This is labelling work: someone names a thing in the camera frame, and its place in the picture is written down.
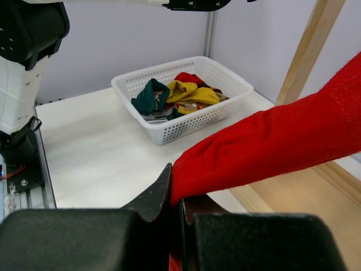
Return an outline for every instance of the white wall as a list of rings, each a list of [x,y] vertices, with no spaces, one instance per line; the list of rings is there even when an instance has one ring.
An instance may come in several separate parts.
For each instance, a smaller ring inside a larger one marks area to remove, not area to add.
[[[220,10],[212,58],[275,101],[315,0],[233,0]],[[361,51],[361,1],[347,0],[302,92],[318,91]],[[361,162],[361,154],[354,156]]]
[[[66,5],[71,32],[37,102],[104,89],[117,75],[204,52],[207,13],[106,3]]]

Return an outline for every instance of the white table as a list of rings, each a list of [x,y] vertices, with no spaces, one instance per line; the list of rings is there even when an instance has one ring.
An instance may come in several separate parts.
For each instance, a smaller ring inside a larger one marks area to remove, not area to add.
[[[119,208],[156,180],[164,166],[207,136],[273,104],[257,93],[234,116],[156,146],[113,90],[37,107],[58,208]],[[231,212],[244,208],[228,191],[211,197]]]

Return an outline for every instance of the bolt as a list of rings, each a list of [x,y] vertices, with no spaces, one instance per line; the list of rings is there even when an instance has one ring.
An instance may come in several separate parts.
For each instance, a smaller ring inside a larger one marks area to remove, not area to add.
[[[28,182],[27,180],[22,180],[22,181],[21,181],[21,185],[22,185],[22,186],[26,186],[26,185],[28,185],[28,183],[29,183],[29,182]]]

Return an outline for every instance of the white plastic basket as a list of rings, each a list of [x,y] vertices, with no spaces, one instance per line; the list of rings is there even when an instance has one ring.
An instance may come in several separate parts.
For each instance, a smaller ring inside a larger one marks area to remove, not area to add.
[[[166,123],[147,123],[130,103],[131,98],[136,97],[151,78],[168,84],[180,72],[198,75],[208,85],[222,90],[223,94],[230,99]],[[120,75],[112,80],[112,86],[132,116],[139,121],[157,145],[168,143],[233,115],[236,111],[241,110],[241,99],[253,91],[253,86],[242,77],[203,56],[182,59]]]

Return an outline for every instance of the red cloth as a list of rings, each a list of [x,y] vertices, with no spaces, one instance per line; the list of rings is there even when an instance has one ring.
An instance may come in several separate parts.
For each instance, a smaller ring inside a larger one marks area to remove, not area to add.
[[[318,93],[257,112],[211,135],[174,164],[171,204],[361,151],[361,53]],[[170,270],[179,270],[171,259]]]
[[[181,72],[176,76],[175,80],[183,82],[183,83],[195,83],[198,86],[202,85],[202,79],[196,75],[191,75],[187,72]]]

